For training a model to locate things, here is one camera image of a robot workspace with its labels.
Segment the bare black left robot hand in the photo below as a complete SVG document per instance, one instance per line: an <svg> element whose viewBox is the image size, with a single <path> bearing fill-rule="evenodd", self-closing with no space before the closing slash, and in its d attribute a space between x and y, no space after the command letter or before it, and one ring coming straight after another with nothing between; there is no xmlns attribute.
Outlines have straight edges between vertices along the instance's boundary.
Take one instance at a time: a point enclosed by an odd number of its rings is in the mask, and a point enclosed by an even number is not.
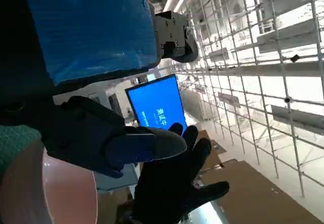
<svg viewBox="0 0 324 224"><path fill-rule="evenodd" d="M49 156L120 178L125 164L183 153L185 140L127 127L86 97L53 97L197 56L187 17L149 0L1 0L1 124L33 128Z"/></svg>

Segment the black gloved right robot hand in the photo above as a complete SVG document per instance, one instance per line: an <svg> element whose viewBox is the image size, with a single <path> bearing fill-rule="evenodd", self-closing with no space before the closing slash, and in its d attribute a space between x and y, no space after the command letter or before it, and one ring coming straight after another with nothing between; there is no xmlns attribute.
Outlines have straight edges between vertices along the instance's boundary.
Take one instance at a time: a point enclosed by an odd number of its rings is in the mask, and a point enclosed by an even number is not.
<svg viewBox="0 0 324 224"><path fill-rule="evenodd" d="M197 139L194 125L183 129L174 123L169 130L182 136L187 150L143 165L130 215L133 223L178 223L184 215L223 197L230 189L226 181L196 188L193 181L212 151L211 142Z"/></svg>

